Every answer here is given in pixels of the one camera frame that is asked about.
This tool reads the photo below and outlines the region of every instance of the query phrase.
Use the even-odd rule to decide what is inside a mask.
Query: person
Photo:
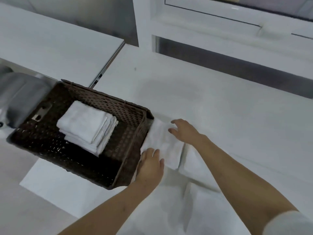
[[[199,152],[226,199],[252,235],[309,235],[313,223],[278,190],[217,147],[187,121],[173,120],[169,132]],[[59,235],[115,235],[134,209],[158,186],[164,160],[159,150],[143,152],[137,177]]]

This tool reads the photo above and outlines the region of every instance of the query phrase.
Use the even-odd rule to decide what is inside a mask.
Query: forearm
[[[223,194],[252,235],[261,235],[275,216],[296,208],[272,185],[234,160],[205,135],[193,145]]]
[[[151,191],[151,188],[142,183],[133,182],[59,235],[115,235]]]

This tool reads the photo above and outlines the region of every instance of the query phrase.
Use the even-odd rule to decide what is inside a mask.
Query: gray wall
[[[113,35],[138,46],[132,0],[0,0],[4,3]]]

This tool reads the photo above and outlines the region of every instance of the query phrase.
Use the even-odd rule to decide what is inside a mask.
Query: basket
[[[64,140],[58,119],[75,101],[103,110],[119,121],[99,157]],[[46,109],[38,120],[36,115]],[[8,142],[106,189],[128,186],[140,160],[151,112],[142,106],[65,80],[58,82],[8,137]]]

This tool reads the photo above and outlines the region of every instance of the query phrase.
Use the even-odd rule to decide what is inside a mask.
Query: person's left hand
[[[160,150],[149,148],[142,153],[135,181],[153,191],[159,185],[163,172],[164,159],[160,160]]]

